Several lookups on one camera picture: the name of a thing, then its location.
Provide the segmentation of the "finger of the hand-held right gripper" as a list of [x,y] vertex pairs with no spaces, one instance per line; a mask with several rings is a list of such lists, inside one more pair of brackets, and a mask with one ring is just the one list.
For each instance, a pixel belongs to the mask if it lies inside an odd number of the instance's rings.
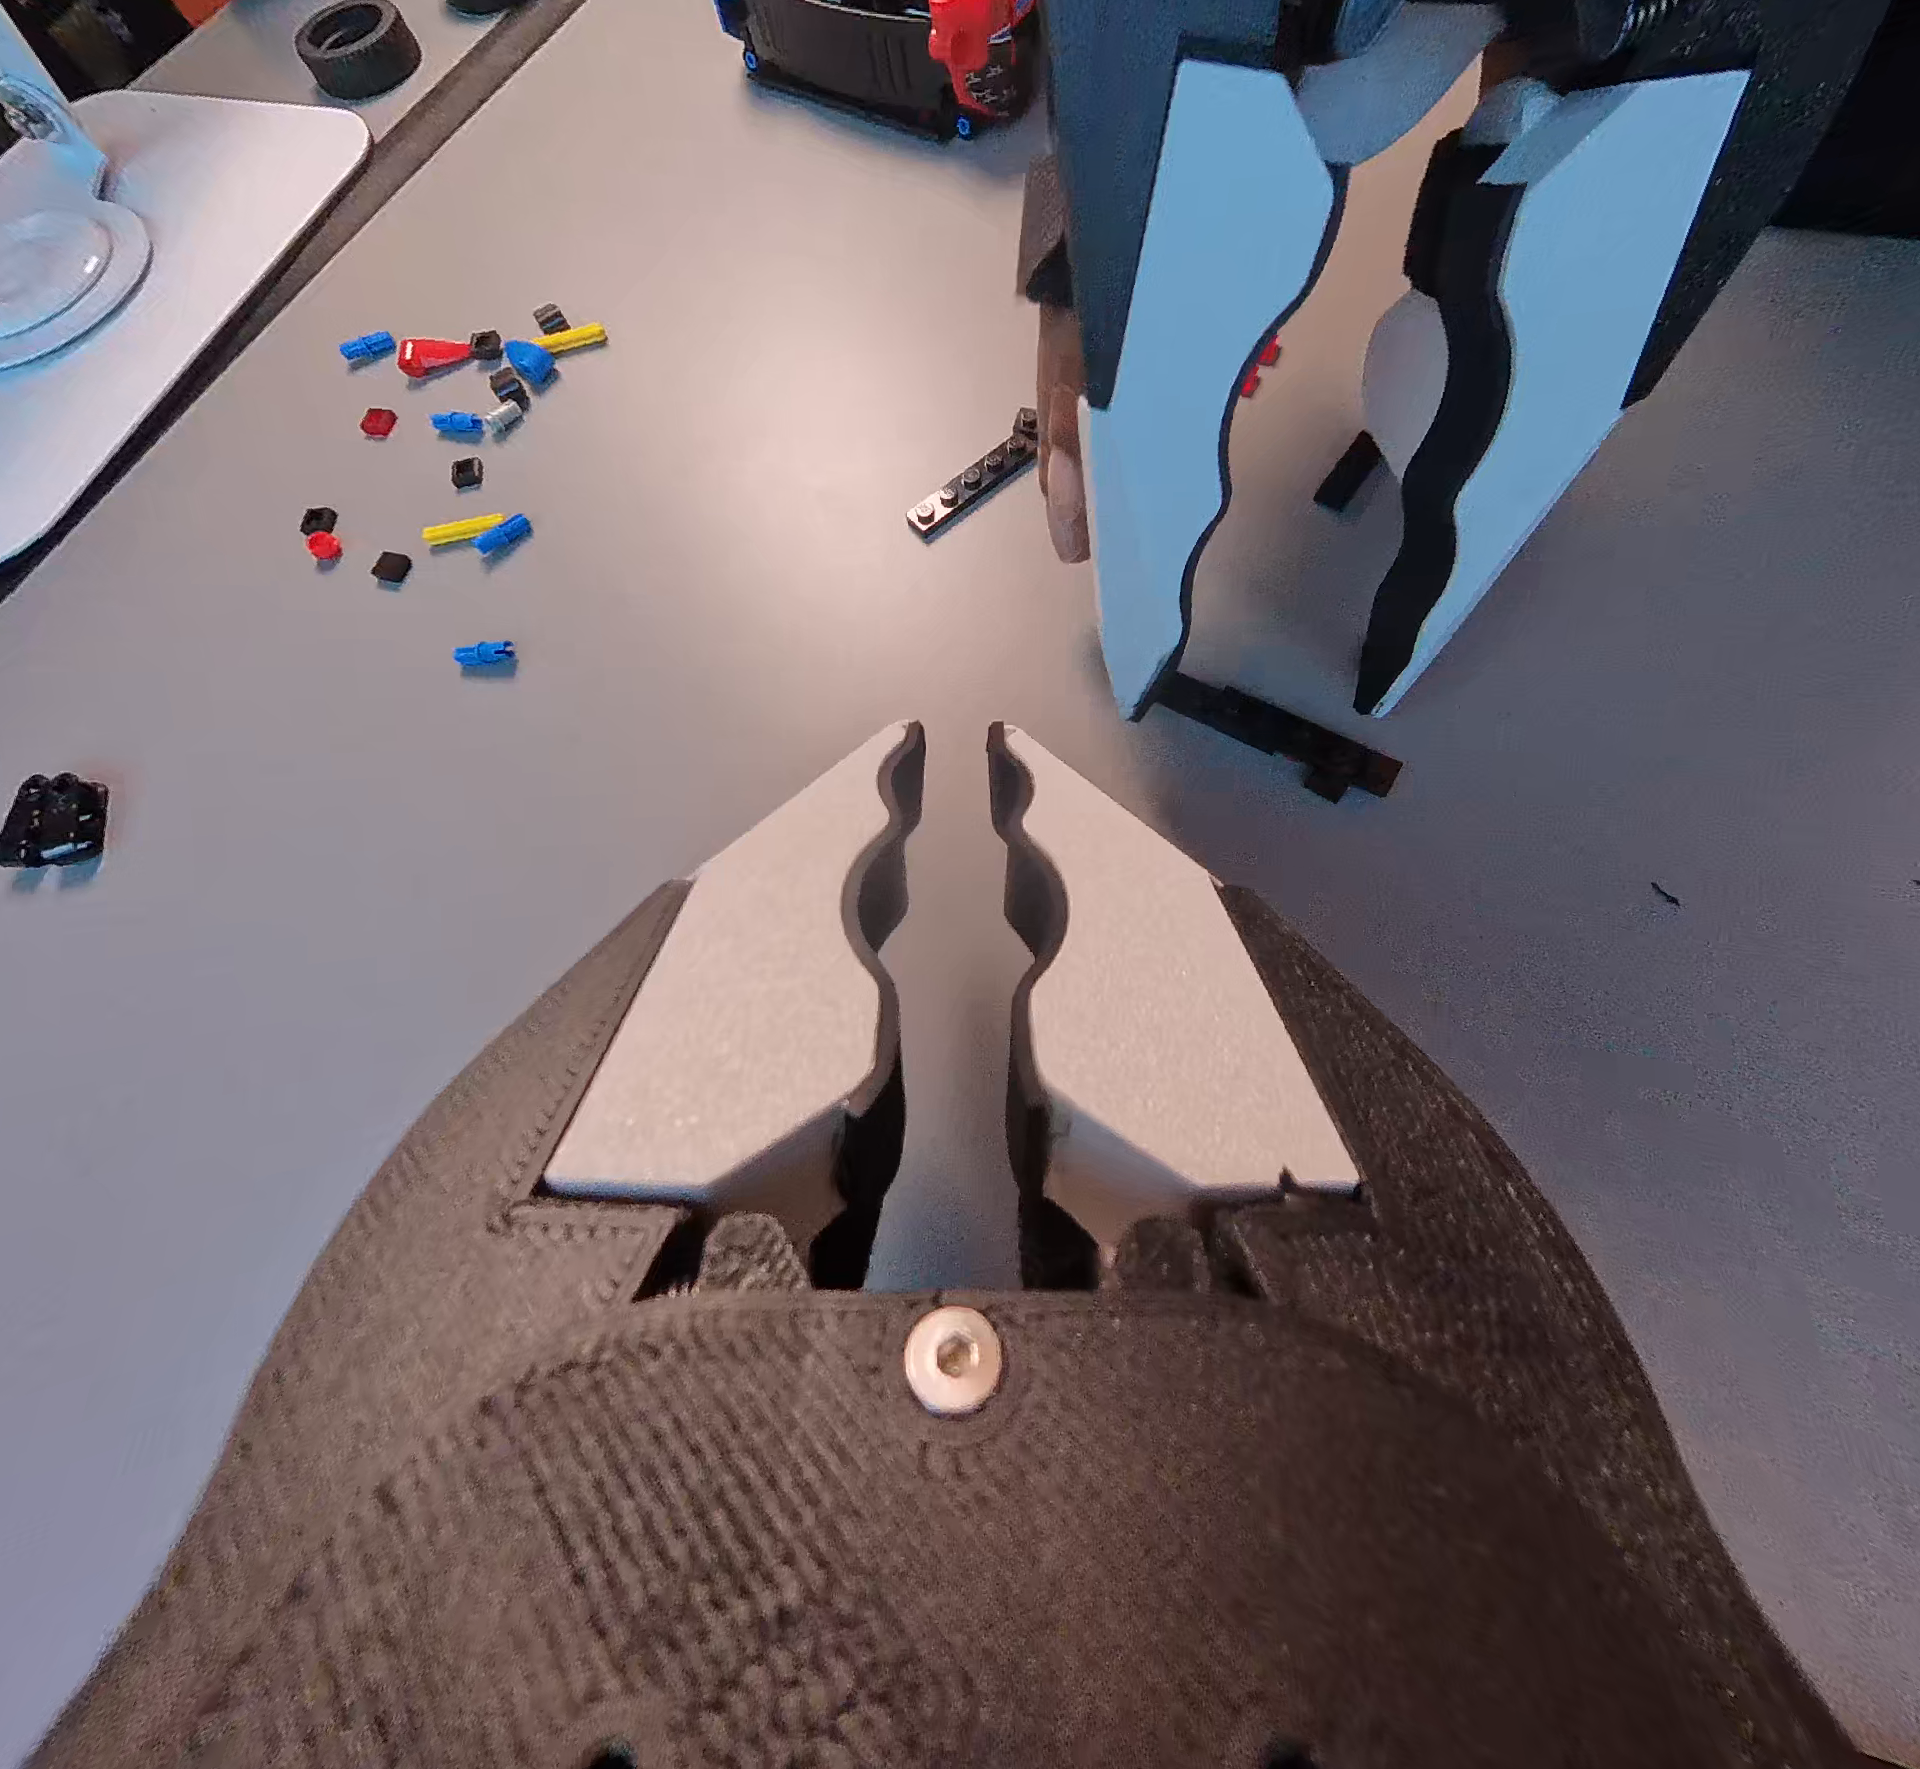
[[1184,650],[1246,364],[1321,267],[1339,189],[1283,73],[1188,58],[1107,406],[1081,406],[1102,655],[1139,720]]
[[1359,713],[1405,700],[1621,422],[1747,81],[1516,77],[1435,149],[1364,363],[1403,532]]

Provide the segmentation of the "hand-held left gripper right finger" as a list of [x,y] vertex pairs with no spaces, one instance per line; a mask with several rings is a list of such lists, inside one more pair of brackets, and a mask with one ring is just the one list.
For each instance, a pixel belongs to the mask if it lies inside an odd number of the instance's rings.
[[1364,1171],[1223,884],[1024,728],[986,733],[1013,994],[1024,1287],[1098,1287],[1141,1222],[1353,1204]]

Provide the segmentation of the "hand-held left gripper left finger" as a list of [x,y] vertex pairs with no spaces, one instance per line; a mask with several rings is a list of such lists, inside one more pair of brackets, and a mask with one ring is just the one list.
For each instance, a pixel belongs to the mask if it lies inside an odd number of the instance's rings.
[[709,859],[543,1166],[564,1201],[781,1224],[814,1287],[862,1287],[905,1146],[899,994],[925,730],[884,725]]

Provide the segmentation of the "pile of colourful lego pieces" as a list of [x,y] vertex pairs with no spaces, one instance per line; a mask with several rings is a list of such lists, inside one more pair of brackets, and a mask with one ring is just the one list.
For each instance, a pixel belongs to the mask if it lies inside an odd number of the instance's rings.
[[[457,448],[448,465],[448,484],[459,493],[471,493],[485,484],[481,451],[506,443],[525,425],[537,392],[554,384],[560,361],[610,344],[610,333],[602,323],[574,324],[552,306],[537,311],[537,330],[522,338],[480,330],[468,340],[400,338],[381,330],[345,340],[340,356],[356,368],[393,358],[400,374],[410,384],[429,384],[473,367],[483,370],[492,395],[490,410],[441,410],[429,416],[435,436]],[[398,411],[385,406],[370,408],[360,422],[360,433],[370,441],[385,441],[395,430]],[[337,508],[304,510],[300,533],[316,569],[330,571],[345,560],[346,549]],[[525,513],[468,511],[422,527],[421,547],[435,557],[471,553],[481,562],[493,564],[500,557],[512,557],[530,539],[533,521]],[[408,553],[385,550],[376,557],[370,572],[381,588],[400,588],[412,576],[415,566],[415,557]],[[518,650],[511,637],[480,637],[454,646],[451,659],[464,674],[506,674],[516,668]]]

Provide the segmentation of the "black lego connector assembly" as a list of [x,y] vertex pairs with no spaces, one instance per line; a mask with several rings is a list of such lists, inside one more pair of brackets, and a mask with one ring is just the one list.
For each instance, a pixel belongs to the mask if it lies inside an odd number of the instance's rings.
[[3,867],[46,871],[100,861],[108,801],[107,784],[75,773],[27,777],[3,822]]

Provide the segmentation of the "white book stand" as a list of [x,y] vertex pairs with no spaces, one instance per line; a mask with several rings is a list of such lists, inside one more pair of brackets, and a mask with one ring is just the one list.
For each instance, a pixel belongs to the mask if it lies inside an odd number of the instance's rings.
[[40,547],[371,150],[339,108],[70,102],[10,18],[3,559]]

